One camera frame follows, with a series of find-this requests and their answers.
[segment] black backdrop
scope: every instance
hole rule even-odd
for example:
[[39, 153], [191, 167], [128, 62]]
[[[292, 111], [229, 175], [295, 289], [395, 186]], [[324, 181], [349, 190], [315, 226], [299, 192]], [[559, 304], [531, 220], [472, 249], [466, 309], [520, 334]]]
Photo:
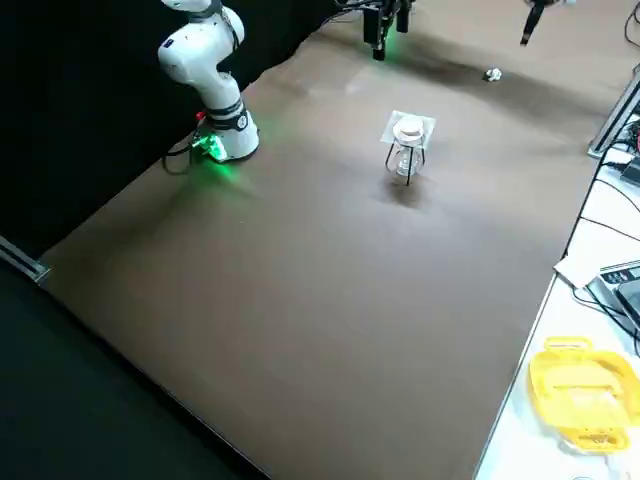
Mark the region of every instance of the black backdrop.
[[[332, 0], [225, 5], [247, 35], [222, 68], [243, 89], [334, 12]], [[192, 130], [200, 102], [159, 69], [159, 44], [184, 23], [160, 0], [16, 1], [4, 13], [0, 234], [39, 257]]]

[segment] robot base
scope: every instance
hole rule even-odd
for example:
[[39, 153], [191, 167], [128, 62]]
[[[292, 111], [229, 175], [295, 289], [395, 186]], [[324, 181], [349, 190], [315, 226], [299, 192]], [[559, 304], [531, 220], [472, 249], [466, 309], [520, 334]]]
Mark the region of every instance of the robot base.
[[209, 114], [198, 128], [192, 146], [200, 148], [219, 163], [241, 160], [260, 144], [258, 128], [251, 114], [243, 110], [231, 118], [216, 119]]

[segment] black curtain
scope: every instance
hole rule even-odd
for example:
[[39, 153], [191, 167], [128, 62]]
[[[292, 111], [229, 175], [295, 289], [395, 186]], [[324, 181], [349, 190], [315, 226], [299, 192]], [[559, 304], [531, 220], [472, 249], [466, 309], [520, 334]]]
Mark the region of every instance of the black curtain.
[[[245, 88], [286, 60], [332, 0], [228, 0], [247, 38], [222, 66]], [[159, 69], [184, 17], [160, 0], [6, 6], [0, 234], [39, 257], [194, 126], [195, 92]]]
[[0, 260], [0, 478], [266, 480]]

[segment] green led light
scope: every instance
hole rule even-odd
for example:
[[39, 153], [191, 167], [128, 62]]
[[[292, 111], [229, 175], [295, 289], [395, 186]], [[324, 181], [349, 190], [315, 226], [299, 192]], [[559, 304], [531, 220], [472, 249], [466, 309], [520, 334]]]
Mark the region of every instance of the green led light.
[[207, 162], [207, 169], [216, 176], [223, 178], [227, 182], [233, 184], [237, 180], [236, 172], [229, 165], [223, 165], [221, 163]]
[[204, 135], [193, 142], [192, 147], [201, 147], [211, 158], [222, 162], [229, 158], [220, 137], [214, 134]]
[[229, 158], [222, 141], [217, 135], [212, 135], [211, 144], [209, 145], [209, 155], [221, 162]]
[[386, 50], [387, 55], [391, 54], [392, 56], [398, 52], [398, 32], [396, 31], [395, 19], [389, 27], [389, 32], [387, 33]]

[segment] white table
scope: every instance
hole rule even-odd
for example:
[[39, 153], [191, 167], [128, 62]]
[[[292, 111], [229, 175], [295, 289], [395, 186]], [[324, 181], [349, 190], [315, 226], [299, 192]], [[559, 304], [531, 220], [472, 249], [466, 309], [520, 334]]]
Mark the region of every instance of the white table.
[[[611, 150], [603, 162], [627, 163], [630, 158], [626, 153]], [[614, 184], [640, 206], [640, 188], [620, 181], [618, 172], [604, 167], [597, 178]], [[640, 238], [640, 213], [620, 193], [602, 183], [593, 184], [580, 216]], [[640, 242], [579, 220], [568, 253], [597, 258], [599, 265], [609, 266], [640, 260]], [[588, 292], [580, 291], [578, 295], [592, 300]], [[633, 339], [606, 314], [578, 303], [571, 287], [554, 274], [478, 464], [477, 480], [572, 480], [578, 477], [640, 480], [640, 429], [629, 431], [632, 446], [627, 452], [607, 458], [570, 451], [559, 436], [537, 418], [527, 392], [529, 362], [544, 349], [547, 337], [571, 335], [590, 338], [595, 348], [621, 353], [640, 374], [640, 359], [634, 354]]]

